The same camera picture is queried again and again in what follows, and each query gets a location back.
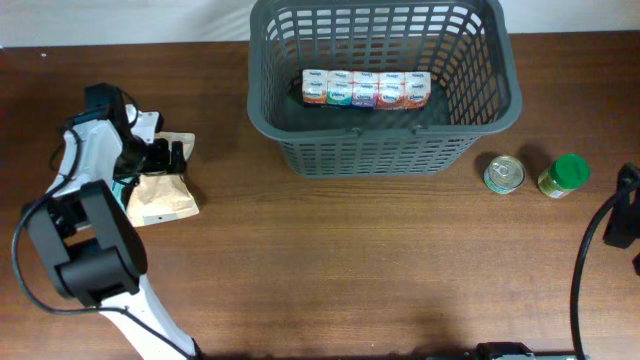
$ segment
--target small carton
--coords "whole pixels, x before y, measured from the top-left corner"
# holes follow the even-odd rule
[[[303,80],[302,99],[307,104],[327,103],[327,82],[323,80]]]
[[[376,109],[404,109],[404,84],[380,84]]]
[[[305,80],[328,81],[329,72],[327,70],[316,70],[316,69],[302,70],[302,81],[305,81]]]
[[[360,84],[377,84],[380,82],[380,77],[378,76],[378,73],[354,71],[353,82]]]
[[[404,107],[419,109],[424,107],[431,95],[431,74],[422,72],[406,73]]]
[[[353,84],[342,81],[329,81],[327,86],[327,104],[337,106],[351,105]]]
[[[405,75],[400,72],[380,73],[380,84],[404,84]]]
[[[420,83],[406,83],[404,88],[404,107],[406,109],[419,109],[427,105],[431,95],[430,85]]]
[[[351,105],[374,108],[378,102],[378,84],[353,84]]]
[[[343,83],[352,83],[353,73],[351,71],[345,70],[331,70],[329,71],[328,80]]]

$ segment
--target black clamp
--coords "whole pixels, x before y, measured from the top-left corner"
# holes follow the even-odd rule
[[[156,139],[149,145],[131,132],[135,123],[129,122],[124,105],[123,92],[117,86],[101,83],[84,89],[87,110],[68,120],[67,126],[73,127],[92,120],[110,121],[122,140],[122,153],[116,160],[113,176],[124,179],[144,174],[182,174],[187,163],[184,159],[183,144],[180,141],[171,143]],[[155,132],[160,132],[164,125],[162,114],[158,115]]]
[[[94,238],[66,243],[76,228],[87,227],[93,228]],[[113,295],[139,291],[138,279],[147,272],[144,246],[104,181],[49,200],[27,231],[63,297],[98,306]]]
[[[640,181],[640,169],[631,163],[625,164],[618,173],[617,189]],[[618,201],[611,212],[604,243],[621,249],[627,249],[640,238],[640,191],[629,194]],[[640,254],[633,260],[636,273],[640,275]]]
[[[532,359],[535,355],[528,347],[522,343],[495,342],[482,343],[476,347],[478,360],[499,360],[508,356],[509,359]]]

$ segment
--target white wall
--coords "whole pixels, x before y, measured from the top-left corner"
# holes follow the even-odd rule
[[[255,1],[0,0],[0,45],[248,40]],[[511,33],[640,30],[640,0],[501,2]]]

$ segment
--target green jar lid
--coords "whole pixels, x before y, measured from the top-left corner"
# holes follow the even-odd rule
[[[567,190],[577,189],[589,180],[589,164],[580,155],[562,155],[551,165],[551,177]]]

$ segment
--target jar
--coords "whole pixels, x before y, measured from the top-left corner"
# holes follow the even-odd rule
[[[582,186],[591,176],[589,164],[580,155],[566,154],[556,160],[538,177],[538,189],[553,199],[567,196]]]

